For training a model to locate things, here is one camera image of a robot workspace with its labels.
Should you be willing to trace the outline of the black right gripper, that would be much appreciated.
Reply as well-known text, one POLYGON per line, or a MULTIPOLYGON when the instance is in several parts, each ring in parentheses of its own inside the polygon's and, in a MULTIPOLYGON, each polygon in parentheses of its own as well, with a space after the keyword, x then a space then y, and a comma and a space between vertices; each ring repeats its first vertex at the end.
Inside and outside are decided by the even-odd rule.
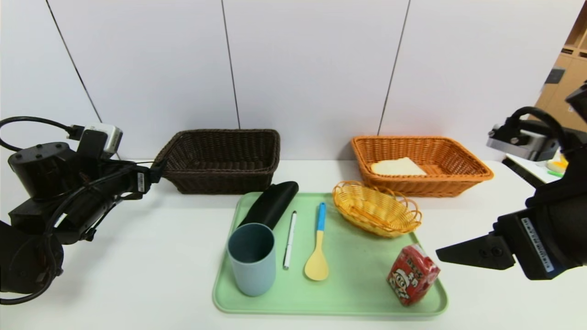
POLYGON ((551 201, 498 217, 494 232, 436 249, 439 260, 506 270, 516 256, 530 280, 551 280, 586 265, 586 195, 551 201))

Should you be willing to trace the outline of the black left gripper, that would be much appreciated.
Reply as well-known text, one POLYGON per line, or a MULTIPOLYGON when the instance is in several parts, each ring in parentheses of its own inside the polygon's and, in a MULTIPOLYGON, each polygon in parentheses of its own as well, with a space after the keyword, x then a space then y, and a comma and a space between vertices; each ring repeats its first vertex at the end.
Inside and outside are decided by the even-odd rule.
POLYGON ((101 214, 124 200, 140 200, 151 184, 160 182, 167 159, 148 169, 139 165, 102 165, 99 177, 85 184, 84 211, 101 214))

